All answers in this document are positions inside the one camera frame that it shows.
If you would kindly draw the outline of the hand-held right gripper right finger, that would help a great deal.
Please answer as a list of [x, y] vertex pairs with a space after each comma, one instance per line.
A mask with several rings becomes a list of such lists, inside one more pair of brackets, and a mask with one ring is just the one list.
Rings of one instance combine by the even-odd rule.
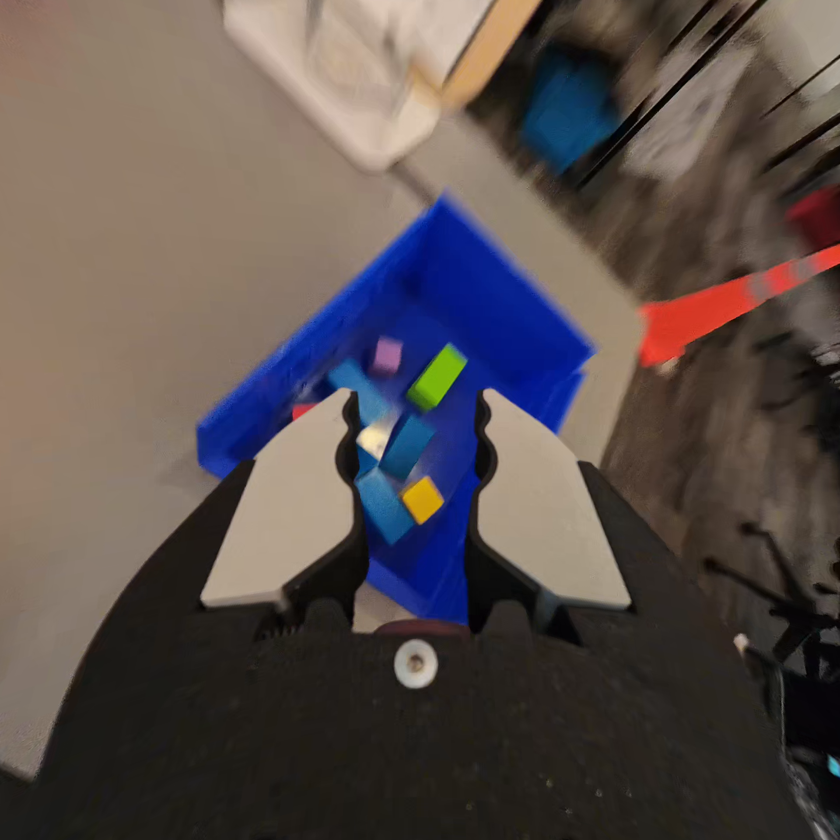
[[499, 602], [530, 621], [561, 608], [626, 612], [632, 597], [574, 453], [494, 389], [476, 396], [475, 433], [468, 619], [486, 621]]

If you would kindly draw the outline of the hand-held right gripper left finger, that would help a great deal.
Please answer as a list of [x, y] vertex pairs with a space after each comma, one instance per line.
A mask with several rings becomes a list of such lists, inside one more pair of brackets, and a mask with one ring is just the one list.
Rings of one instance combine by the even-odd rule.
[[257, 454], [201, 592], [207, 609], [271, 605], [288, 621], [320, 599], [354, 619], [369, 549], [356, 438], [359, 398], [336, 391]]

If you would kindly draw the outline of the pile of coloured wooden blocks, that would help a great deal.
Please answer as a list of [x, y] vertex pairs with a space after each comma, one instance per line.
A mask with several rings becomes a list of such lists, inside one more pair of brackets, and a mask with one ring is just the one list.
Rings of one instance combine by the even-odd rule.
[[445, 347], [457, 350], [435, 324], [374, 332], [339, 354], [292, 399], [311, 405], [338, 386], [359, 394], [360, 472], [371, 553], [401, 558], [420, 553], [445, 522], [475, 456], [468, 396], [475, 364], [468, 359], [440, 402], [422, 408], [410, 391]]

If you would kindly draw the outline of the blue plastic bin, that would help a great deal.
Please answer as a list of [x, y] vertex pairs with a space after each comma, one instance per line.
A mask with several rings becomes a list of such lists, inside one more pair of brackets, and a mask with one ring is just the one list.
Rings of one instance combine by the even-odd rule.
[[386, 429], [414, 417], [431, 437], [398, 495], [432, 480], [443, 506], [394, 545], [365, 518], [368, 582], [410, 613], [467, 623], [464, 539], [476, 487], [476, 395], [494, 389], [560, 430], [595, 346], [470, 216], [440, 198], [226, 394], [196, 427], [216, 478], [257, 455], [292, 407], [333, 391], [343, 365], [374, 388]]

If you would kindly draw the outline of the grey desk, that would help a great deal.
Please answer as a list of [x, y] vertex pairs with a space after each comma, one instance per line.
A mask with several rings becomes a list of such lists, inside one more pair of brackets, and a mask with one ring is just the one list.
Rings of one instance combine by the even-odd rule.
[[349, 163], [215, 2], [2, 2], [2, 768], [31, 779], [77, 665], [205, 498], [196, 422], [441, 192], [598, 347], [561, 428], [601, 463], [637, 304], [485, 131]]

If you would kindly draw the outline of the red floor object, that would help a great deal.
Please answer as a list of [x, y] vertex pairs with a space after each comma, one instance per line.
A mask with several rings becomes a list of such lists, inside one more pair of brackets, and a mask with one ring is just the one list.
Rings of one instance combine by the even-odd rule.
[[644, 336], [638, 361], [648, 368], [676, 360], [687, 345], [838, 264], [839, 245], [834, 245], [673, 300], [645, 303], [639, 309]]

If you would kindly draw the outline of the blue floor tub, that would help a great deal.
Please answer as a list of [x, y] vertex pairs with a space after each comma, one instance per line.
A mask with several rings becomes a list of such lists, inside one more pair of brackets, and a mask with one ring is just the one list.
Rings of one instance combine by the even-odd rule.
[[521, 143], [555, 173], [566, 173], [620, 128], [616, 77], [616, 64], [598, 51], [546, 48], [533, 72]]

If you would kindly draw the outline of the white floor sign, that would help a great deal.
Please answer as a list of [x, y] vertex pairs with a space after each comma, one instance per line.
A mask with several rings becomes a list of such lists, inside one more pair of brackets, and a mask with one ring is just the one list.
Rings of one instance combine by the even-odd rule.
[[660, 182], [676, 182], [687, 173], [756, 51], [749, 44], [725, 45], [631, 140], [623, 171]]

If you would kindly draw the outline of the white board stand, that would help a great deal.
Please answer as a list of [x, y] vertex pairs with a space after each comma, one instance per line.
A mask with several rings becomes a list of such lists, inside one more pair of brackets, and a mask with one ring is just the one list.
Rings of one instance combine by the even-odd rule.
[[360, 2], [224, 2], [235, 45], [357, 169], [389, 169], [428, 140], [436, 96]]

